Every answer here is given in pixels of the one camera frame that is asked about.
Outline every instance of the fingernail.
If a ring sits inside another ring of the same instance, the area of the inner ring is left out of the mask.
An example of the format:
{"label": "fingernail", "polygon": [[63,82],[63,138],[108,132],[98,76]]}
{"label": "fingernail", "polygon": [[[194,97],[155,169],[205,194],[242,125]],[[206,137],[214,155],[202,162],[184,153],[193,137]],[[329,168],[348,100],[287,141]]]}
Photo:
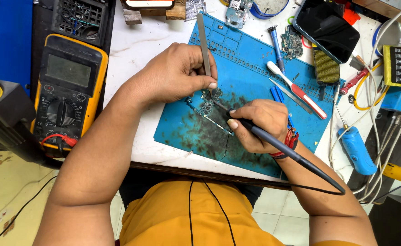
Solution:
{"label": "fingernail", "polygon": [[211,83],[211,84],[208,86],[208,89],[215,89],[215,88],[217,88],[217,83]]}
{"label": "fingernail", "polygon": [[235,129],[238,127],[238,123],[234,119],[229,119],[228,125],[231,127],[231,129]]}

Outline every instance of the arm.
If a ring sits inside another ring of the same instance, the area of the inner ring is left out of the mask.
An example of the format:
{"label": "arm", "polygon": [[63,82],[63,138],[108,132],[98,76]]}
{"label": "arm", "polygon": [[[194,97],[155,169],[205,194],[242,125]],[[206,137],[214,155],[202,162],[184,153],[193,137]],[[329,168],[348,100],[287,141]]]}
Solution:
{"label": "arm", "polygon": [[212,77],[200,75],[200,46],[172,44],[120,87],[63,163],[33,245],[114,245],[109,207],[129,169],[143,110],[216,88],[209,58]]}
{"label": "arm", "polygon": [[[271,100],[254,100],[231,114],[234,118],[252,120],[257,126],[284,142],[287,132],[287,108]],[[241,125],[238,120],[229,120],[242,145],[253,153],[277,153],[279,150],[261,141]],[[340,240],[363,246],[376,246],[369,218],[348,186],[323,161],[316,157],[301,142],[295,151],[324,171],[345,188],[344,196],[329,195],[318,191],[292,187],[299,203],[310,215],[310,244],[327,240]],[[317,175],[311,173],[290,158],[278,159],[290,183],[337,191]]]}

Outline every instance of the white countertop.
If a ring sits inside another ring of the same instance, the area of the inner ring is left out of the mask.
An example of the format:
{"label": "white countertop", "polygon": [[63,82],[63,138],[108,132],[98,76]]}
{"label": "white countertop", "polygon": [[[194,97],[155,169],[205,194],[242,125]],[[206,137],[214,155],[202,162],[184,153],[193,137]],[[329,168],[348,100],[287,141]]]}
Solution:
{"label": "white countertop", "polygon": [[[207,3],[208,14],[215,18],[225,20],[227,7],[218,0],[205,1]],[[271,44],[272,40],[267,32],[267,28],[272,25],[278,25],[277,32],[278,35],[281,35],[288,25],[287,19],[290,16],[294,16],[298,9],[299,6],[296,5],[294,1],[290,1],[280,14],[268,20],[260,20],[255,18],[252,14],[249,14],[249,18],[241,30],[263,42]],[[372,52],[372,35],[380,23],[368,17],[360,16],[362,19],[354,24],[354,27],[361,35],[356,51],[365,61],[369,61]],[[187,43],[195,23],[196,20],[187,22],[182,20],[170,21],[166,20],[165,16],[143,16],[143,24],[127,26],[124,22],[121,3],[117,1],[103,107],[107,105],[112,95],[115,94],[126,80],[141,70],[149,60],[166,49],[171,43]],[[304,55],[299,59],[309,64],[314,64],[311,49],[304,47]],[[350,67],[348,64],[349,63],[340,65],[340,76],[347,81],[357,74],[357,70]],[[375,75],[377,74],[377,82],[379,83],[383,74],[382,69],[377,69]],[[349,92],[353,93],[355,88],[356,86],[352,87]],[[362,107],[367,105],[366,91],[363,85],[357,97],[357,101]],[[141,116],[140,125],[133,143],[132,161],[278,181],[267,175],[208,159],[197,154],[189,154],[186,151],[155,142],[153,135],[158,126],[164,105],[164,103],[154,104]],[[352,104],[349,104],[347,96],[341,98],[338,106],[348,124],[358,120],[365,113],[365,111],[359,111],[354,108]],[[374,115],[377,114],[379,108],[379,105],[374,107]],[[336,132],[342,127],[342,123],[337,112],[334,113],[333,119],[335,126],[333,141],[335,141],[337,138]],[[359,122],[356,127],[359,129],[365,141],[372,127],[370,114]],[[315,153],[327,164],[329,163],[328,145],[329,124],[327,125],[327,129],[321,141],[318,143]],[[336,145],[334,156],[335,168],[343,174],[347,182],[353,168],[340,144]]]}

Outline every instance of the blue phone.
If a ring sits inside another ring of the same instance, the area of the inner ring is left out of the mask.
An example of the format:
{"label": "blue phone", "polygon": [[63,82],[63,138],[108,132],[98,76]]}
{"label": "blue phone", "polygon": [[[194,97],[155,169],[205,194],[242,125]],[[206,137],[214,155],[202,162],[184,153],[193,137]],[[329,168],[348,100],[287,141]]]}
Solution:
{"label": "blue phone", "polygon": [[360,33],[324,0],[304,0],[293,27],[338,64],[349,60]]}

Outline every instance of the yellow t-shirt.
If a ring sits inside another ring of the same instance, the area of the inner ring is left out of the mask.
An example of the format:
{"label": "yellow t-shirt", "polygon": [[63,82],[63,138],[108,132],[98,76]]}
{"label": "yellow t-shirt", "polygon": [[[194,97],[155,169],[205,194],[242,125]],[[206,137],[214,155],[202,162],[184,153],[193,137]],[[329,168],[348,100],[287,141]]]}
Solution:
{"label": "yellow t-shirt", "polygon": [[[208,181],[231,224],[236,245],[284,246],[260,229],[253,219],[252,206],[234,185]],[[143,198],[132,201],[122,218],[120,245],[191,245],[188,178],[164,181],[148,190]],[[201,180],[191,189],[191,221],[194,245],[233,245],[229,225],[219,204]],[[331,241],[314,246],[356,246]]]}

